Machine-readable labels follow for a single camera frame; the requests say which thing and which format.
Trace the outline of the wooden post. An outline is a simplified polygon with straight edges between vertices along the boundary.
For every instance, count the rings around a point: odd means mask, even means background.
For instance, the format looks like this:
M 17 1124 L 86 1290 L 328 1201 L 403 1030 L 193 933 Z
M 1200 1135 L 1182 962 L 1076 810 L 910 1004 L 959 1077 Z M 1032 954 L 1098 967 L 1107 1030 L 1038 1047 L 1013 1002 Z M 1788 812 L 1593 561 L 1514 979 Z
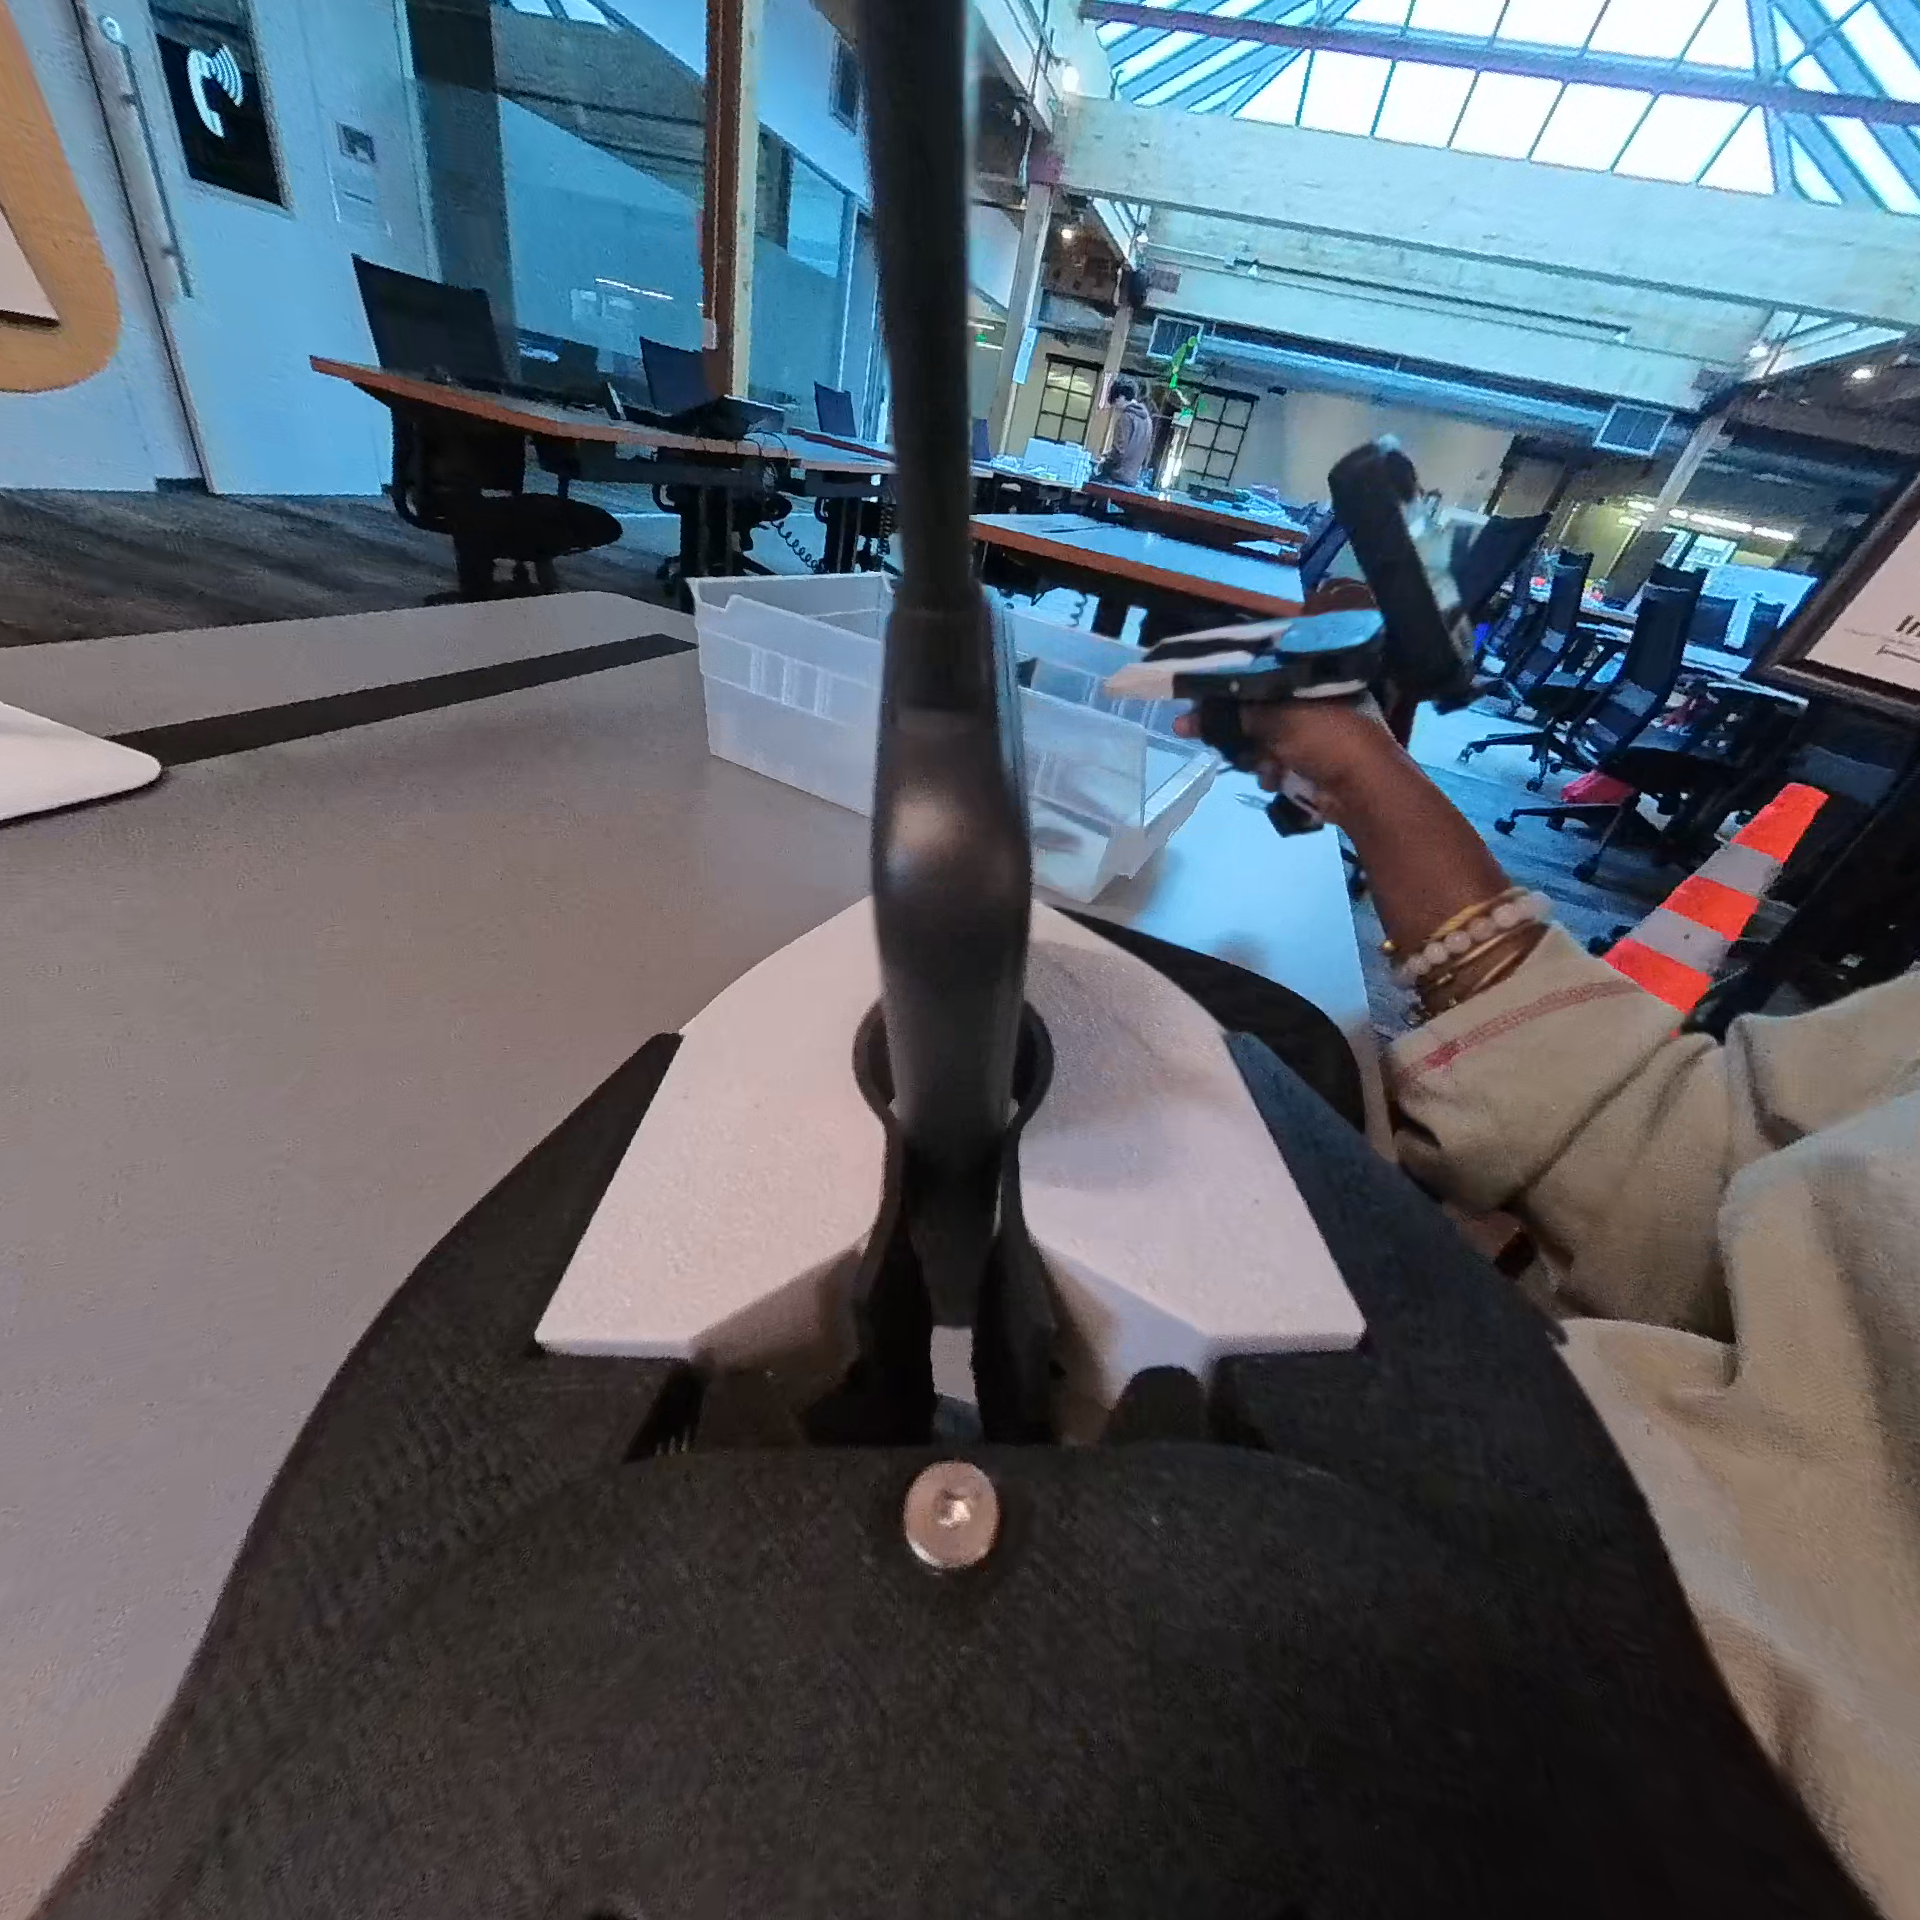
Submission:
M 751 392 L 763 3 L 708 3 L 703 129 L 703 353 L 725 396 Z

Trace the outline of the framed sign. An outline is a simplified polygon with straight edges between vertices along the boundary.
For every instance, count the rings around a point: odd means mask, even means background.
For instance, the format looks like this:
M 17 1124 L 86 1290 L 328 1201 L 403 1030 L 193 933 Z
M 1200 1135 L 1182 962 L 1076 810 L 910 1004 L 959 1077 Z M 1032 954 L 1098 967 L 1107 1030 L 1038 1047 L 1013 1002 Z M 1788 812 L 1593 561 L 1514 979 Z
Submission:
M 1919 482 L 1788 617 L 1749 680 L 1919 724 Z

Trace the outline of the long wooden desk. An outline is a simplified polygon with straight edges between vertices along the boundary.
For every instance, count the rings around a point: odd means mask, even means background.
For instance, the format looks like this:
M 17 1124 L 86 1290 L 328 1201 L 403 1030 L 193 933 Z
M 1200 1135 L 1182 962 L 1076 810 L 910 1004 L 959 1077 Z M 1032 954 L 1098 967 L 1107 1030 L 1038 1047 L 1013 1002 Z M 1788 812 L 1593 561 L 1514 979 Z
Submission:
M 770 564 L 756 556 L 756 535 L 785 535 L 802 505 L 813 505 L 821 518 L 822 551 L 815 564 L 828 574 L 880 567 L 898 526 L 895 464 L 886 455 L 863 459 L 844 447 L 772 431 L 744 440 L 686 435 L 538 396 L 437 386 L 320 354 L 308 364 L 380 404 L 390 427 L 387 400 L 522 431 L 532 492 L 551 495 L 569 481 L 572 498 L 612 516 L 611 507 L 589 498 L 590 490 L 641 495 L 675 525 L 676 546 L 658 564 L 658 585 L 681 609 L 692 580 L 769 574 Z

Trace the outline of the black office chair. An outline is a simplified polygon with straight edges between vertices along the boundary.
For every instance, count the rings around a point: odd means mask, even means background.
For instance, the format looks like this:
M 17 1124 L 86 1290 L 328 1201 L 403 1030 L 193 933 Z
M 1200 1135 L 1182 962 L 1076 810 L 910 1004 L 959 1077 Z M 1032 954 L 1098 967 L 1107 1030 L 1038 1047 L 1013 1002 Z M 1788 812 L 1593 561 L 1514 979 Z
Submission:
M 1532 650 L 1506 675 L 1516 710 L 1529 724 L 1471 741 L 1456 762 L 1526 751 L 1529 792 L 1540 795 L 1552 777 L 1566 777 L 1566 784 L 1552 805 L 1514 806 L 1501 816 L 1498 837 L 1512 834 L 1522 820 L 1546 820 L 1555 833 L 1570 822 L 1597 825 L 1597 851 L 1577 866 L 1579 878 L 1595 878 L 1619 831 L 1621 806 L 1632 800 L 1632 792 L 1624 788 L 1604 803 L 1583 800 L 1572 788 L 1588 777 L 1610 779 L 1621 756 L 1668 706 L 1706 582 L 1704 570 L 1654 567 L 1624 635 L 1563 621 L 1555 598 L 1542 609 Z
M 408 275 L 361 254 L 354 285 L 382 372 L 515 399 L 503 332 L 487 292 Z M 450 543 L 461 598 L 559 589 L 559 563 L 612 548 L 620 521 L 606 508 L 527 482 L 528 440 L 479 416 L 387 399 L 392 416 L 397 516 Z

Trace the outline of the person's right hand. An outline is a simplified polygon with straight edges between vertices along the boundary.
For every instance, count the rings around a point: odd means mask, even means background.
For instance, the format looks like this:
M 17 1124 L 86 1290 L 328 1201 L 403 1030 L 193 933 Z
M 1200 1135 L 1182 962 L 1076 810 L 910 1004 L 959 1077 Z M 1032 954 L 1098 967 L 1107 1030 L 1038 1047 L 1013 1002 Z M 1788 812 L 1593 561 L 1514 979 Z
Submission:
M 1229 715 L 1261 783 L 1309 784 L 1318 812 L 1352 844 L 1398 953 L 1503 914 L 1512 887 L 1476 826 L 1370 713 L 1333 698 L 1215 700 L 1182 717 L 1178 730 L 1202 738 L 1206 721 Z

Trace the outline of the black phone sign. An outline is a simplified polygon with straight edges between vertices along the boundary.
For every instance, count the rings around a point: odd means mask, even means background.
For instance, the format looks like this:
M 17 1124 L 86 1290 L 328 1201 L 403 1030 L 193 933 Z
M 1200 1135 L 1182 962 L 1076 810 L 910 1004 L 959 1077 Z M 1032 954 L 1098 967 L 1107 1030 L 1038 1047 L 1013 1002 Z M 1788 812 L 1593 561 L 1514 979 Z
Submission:
M 152 3 L 156 58 L 187 178 L 286 211 L 250 3 Z

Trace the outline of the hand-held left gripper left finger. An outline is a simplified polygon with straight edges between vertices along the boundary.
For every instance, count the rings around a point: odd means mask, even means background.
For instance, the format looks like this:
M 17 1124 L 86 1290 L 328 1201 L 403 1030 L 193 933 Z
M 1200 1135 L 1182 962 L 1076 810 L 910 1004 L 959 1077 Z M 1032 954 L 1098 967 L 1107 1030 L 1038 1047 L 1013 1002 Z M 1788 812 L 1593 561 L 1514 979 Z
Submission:
M 886 1135 L 855 1075 L 878 997 L 863 896 L 685 1024 L 541 1314 L 543 1352 L 756 1375 L 797 1412 L 846 1380 L 884 1197 Z

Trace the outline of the person's right forearm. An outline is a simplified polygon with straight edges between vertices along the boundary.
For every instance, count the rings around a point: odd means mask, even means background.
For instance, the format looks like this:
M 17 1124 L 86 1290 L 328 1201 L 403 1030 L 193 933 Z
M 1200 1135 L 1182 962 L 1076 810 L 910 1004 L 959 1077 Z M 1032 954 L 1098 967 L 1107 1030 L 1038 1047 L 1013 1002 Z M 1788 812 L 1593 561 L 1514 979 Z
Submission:
M 1917 1290 L 1917 1044 L 1917 972 L 1712 1038 L 1551 927 L 1388 1088 L 1406 1165 L 1519 1220 L 1577 1317 L 1735 1343 L 1795 1290 Z

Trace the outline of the white rounded board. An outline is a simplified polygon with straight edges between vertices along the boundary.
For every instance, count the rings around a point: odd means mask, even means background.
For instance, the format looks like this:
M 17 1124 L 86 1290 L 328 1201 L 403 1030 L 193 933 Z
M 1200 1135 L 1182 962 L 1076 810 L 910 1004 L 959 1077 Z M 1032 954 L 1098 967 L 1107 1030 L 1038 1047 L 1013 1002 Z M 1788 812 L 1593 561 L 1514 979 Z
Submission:
M 114 803 L 163 777 L 149 752 L 3 705 L 5 826 Z

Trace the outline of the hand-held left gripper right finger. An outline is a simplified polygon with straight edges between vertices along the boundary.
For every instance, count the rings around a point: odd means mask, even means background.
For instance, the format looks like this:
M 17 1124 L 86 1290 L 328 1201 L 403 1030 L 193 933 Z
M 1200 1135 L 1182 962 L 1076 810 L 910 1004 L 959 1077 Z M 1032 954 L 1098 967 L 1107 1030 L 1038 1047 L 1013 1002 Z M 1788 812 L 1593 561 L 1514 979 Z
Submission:
M 1251 1082 L 1294 1071 L 1365 1141 L 1343 1030 L 1247 959 L 1050 904 L 1030 927 L 1052 1075 L 1021 1135 L 1021 1207 L 1059 1433 L 1094 1436 L 1148 1373 L 1211 1387 L 1225 1363 L 1359 1351 L 1363 1310 Z

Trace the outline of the orange traffic cone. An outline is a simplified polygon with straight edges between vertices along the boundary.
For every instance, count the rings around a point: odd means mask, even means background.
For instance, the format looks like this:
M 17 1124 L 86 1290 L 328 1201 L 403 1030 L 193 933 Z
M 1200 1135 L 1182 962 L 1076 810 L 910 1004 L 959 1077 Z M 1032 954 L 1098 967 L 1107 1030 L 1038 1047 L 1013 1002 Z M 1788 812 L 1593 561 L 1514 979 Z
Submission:
M 1700 1013 L 1721 965 L 1749 933 L 1828 800 L 1821 787 L 1785 784 L 1730 842 L 1621 934 L 1603 953 L 1604 965 L 1679 1017 Z

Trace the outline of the clear plastic bin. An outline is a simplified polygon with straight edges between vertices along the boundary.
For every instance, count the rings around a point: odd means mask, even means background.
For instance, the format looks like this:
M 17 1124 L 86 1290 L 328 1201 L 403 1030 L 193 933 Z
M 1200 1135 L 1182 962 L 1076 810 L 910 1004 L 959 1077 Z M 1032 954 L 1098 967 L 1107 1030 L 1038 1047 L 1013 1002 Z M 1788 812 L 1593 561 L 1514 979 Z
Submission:
M 689 594 L 711 755 L 871 815 L 892 579 L 699 579 Z M 1219 762 L 1176 737 L 1172 702 L 1108 690 L 1137 660 L 1132 647 L 1003 613 L 1019 669 L 1035 881 L 1056 900 L 1093 904 L 1188 826 Z

